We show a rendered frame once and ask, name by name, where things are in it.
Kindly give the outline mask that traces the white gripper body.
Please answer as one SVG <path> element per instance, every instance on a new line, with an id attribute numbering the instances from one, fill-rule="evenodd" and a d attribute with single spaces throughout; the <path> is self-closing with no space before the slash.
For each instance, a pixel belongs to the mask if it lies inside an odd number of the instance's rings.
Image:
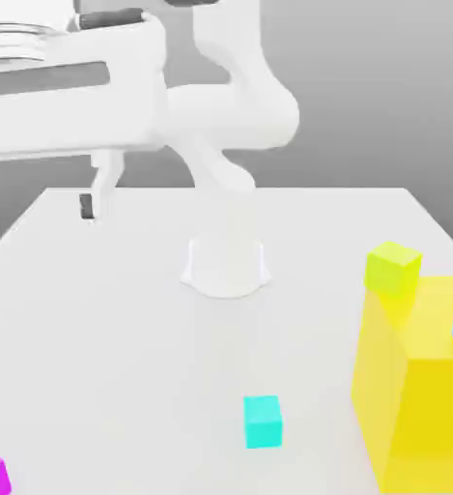
<path id="1" fill-rule="evenodd" d="M 27 37 L 41 61 L 0 59 L 0 160 L 154 147 L 167 113 L 166 34 L 144 13 L 78 15 Z M 0 29 L 0 49 L 16 28 Z"/>

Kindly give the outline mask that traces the small cyan cube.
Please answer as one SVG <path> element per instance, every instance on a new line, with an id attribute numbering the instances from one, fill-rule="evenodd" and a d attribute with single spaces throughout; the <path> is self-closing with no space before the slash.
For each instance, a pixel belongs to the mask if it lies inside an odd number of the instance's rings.
<path id="1" fill-rule="evenodd" d="M 245 445 L 248 449 L 281 447 L 283 417 L 278 396 L 245 396 L 243 426 Z"/>

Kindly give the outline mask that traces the small lime yellow cube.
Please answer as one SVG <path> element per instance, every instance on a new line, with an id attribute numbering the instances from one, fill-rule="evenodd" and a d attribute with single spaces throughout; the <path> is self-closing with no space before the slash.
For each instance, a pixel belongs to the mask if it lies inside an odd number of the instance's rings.
<path id="1" fill-rule="evenodd" d="M 367 254 L 364 285 L 386 296 L 408 296 L 417 286 L 422 258 L 414 248 L 384 242 Z"/>

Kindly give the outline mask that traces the large yellow box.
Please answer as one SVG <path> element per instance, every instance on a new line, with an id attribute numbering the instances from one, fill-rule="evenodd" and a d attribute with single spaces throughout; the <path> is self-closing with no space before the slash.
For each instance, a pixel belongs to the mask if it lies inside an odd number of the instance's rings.
<path id="1" fill-rule="evenodd" d="M 453 494 L 453 277 L 367 291 L 352 400 L 382 493 Z"/>

